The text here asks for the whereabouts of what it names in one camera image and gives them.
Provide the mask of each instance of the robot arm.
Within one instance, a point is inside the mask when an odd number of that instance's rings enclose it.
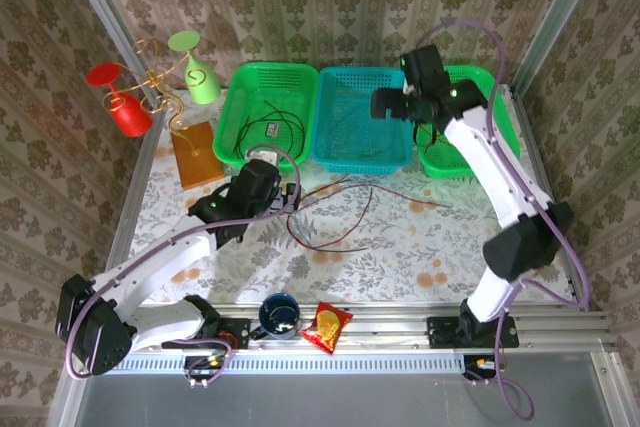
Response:
[[[387,118],[388,110],[391,117],[431,123],[434,130],[446,135],[486,191],[503,229],[485,243],[487,268],[476,290],[461,307],[461,335],[471,344],[478,332],[508,304],[514,282],[549,264],[559,248],[532,202],[545,206],[563,232],[573,214],[568,204],[554,204],[526,175],[495,124],[490,137],[486,98],[470,80],[451,82],[434,45],[403,55],[401,65],[406,78],[404,89],[376,91],[372,97],[372,116]],[[519,188],[512,170],[496,154],[493,142],[507,153],[508,161],[528,183],[532,196]]]
[[[187,296],[162,307],[140,306],[189,264],[211,255],[231,239],[242,242],[248,228],[244,224],[205,230],[205,225],[255,218],[265,212],[280,211],[289,204],[291,211],[297,208],[299,192],[290,202],[295,185],[287,184],[284,192],[280,187],[277,154],[251,155],[253,158],[238,176],[199,199],[188,215],[142,252],[91,280],[75,275],[64,283],[56,333],[66,343],[83,305],[95,292],[115,281],[90,308],[73,339],[73,353],[91,374],[111,370],[131,351],[174,339],[207,337],[200,335],[205,328],[207,332],[216,331],[218,313],[198,296]],[[122,278],[122,273],[134,263],[139,265]]]

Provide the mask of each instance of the plastic basket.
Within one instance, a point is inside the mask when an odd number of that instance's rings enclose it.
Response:
[[[298,165],[303,163],[311,147],[317,83],[318,72],[305,64],[251,62],[236,70],[213,141],[218,159],[239,169],[245,152],[266,142],[288,151]],[[300,119],[304,135],[293,114]],[[245,125],[249,127],[236,150],[238,133]],[[283,160],[280,169],[291,172],[293,167]]]
[[[371,95],[401,88],[404,74],[384,67],[320,71],[311,157],[330,172],[388,175],[411,161],[411,125],[371,117]]]
[[[473,80],[484,96],[489,99],[491,89],[495,82],[495,78],[490,72],[475,65],[448,65],[445,66],[445,70],[449,72],[452,82],[459,82],[465,79]],[[507,114],[502,96],[499,92],[496,94],[493,118],[513,153],[516,157],[520,157],[518,138],[513,130],[513,125],[511,125],[509,115]],[[464,160],[462,154],[458,152],[458,149],[452,145],[444,142],[436,142],[434,145],[429,146],[425,152],[425,146],[431,143],[431,125],[424,124],[424,127],[427,131],[418,128],[416,139],[418,142],[418,157],[427,175],[439,179],[473,177],[474,174],[469,164]],[[438,139],[441,138],[446,140],[444,136],[438,134]]]

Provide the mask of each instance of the small label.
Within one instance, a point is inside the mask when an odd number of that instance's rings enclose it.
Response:
[[[279,124],[277,122],[269,122],[267,124],[267,131],[265,132],[265,135],[275,139],[278,136],[278,127]]]

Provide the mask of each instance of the red snack bag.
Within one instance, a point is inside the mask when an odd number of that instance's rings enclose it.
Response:
[[[302,336],[329,354],[333,354],[340,332],[349,323],[353,314],[325,303],[318,303],[318,310],[311,326],[301,332]]]

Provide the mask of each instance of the mug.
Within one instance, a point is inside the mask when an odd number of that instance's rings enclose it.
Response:
[[[289,294],[273,294],[265,299],[258,314],[260,326],[251,332],[252,340],[271,337],[292,339],[300,328],[300,307]]]

